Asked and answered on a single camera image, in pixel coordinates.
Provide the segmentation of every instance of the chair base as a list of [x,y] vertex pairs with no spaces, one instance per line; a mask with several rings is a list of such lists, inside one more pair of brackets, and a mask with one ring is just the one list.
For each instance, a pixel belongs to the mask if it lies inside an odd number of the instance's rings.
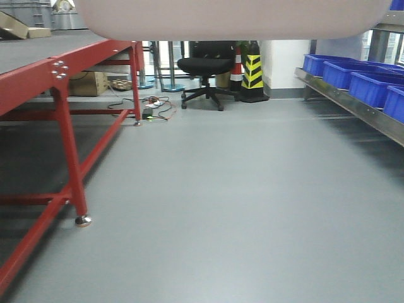
[[[228,90],[222,90],[220,88],[217,87],[211,87],[210,84],[207,81],[203,81],[202,82],[203,85],[205,85],[205,87],[203,88],[193,88],[192,90],[184,90],[182,95],[181,95],[181,108],[182,109],[186,109],[187,105],[186,102],[194,99],[196,97],[205,95],[206,99],[211,98],[218,107],[219,111],[223,111],[224,107],[223,105],[220,103],[219,99],[217,98],[216,94],[222,94],[222,95],[228,95],[228,96],[234,96],[235,100],[238,101],[239,100],[239,93],[235,93],[235,92],[230,92]],[[190,96],[186,96],[186,93],[193,93]]]

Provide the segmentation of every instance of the traffic cone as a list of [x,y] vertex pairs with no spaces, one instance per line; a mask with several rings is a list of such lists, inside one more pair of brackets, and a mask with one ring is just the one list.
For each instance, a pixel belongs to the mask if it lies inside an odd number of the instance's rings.
[[251,41],[250,44],[241,85],[240,99],[246,103],[267,101],[269,99],[269,97],[264,94],[261,56],[256,41]]
[[241,50],[240,47],[235,49],[235,64],[230,74],[230,91],[239,92],[242,83],[242,73],[241,73]]

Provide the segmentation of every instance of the gray tabletop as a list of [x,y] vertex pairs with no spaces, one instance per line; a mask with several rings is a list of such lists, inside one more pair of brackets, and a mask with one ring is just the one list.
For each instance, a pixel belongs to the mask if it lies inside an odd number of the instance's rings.
[[0,40],[0,74],[105,40],[89,30],[53,31],[51,37]]

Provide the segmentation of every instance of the red and white cone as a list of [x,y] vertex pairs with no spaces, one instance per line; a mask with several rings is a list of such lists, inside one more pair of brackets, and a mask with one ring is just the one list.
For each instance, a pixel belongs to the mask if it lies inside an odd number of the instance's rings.
[[241,90],[242,83],[242,71],[241,71],[241,50],[240,47],[235,49],[235,64],[230,74],[230,91],[239,92]]

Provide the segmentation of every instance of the blue plastic bin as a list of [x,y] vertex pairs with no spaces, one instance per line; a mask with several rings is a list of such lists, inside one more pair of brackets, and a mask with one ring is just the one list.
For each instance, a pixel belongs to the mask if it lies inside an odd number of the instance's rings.
[[337,88],[349,89],[351,82],[351,73],[355,71],[363,71],[365,73],[375,74],[396,74],[392,70],[382,68],[380,66],[369,65],[358,62],[324,62],[323,80]]
[[395,64],[388,64],[388,63],[382,63],[382,62],[373,62],[373,61],[361,61],[361,62],[364,62],[364,63],[369,64],[369,65],[380,66],[380,67],[386,68],[386,69],[393,69],[393,70],[397,69],[397,70],[403,70],[404,71],[403,67],[401,67],[399,65],[395,65]]
[[404,87],[387,86],[387,98],[383,112],[404,123]]
[[307,71],[309,74],[312,74],[313,76],[322,77],[324,72],[325,61],[358,62],[358,60],[347,57],[306,54],[304,55],[303,70]]
[[349,94],[370,106],[383,108],[387,98],[387,86],[390,85],[404,86],[404,76],[353,72]]
[[404,0],[393,0],[390,6],[391,11],[403,11],[404,10]]

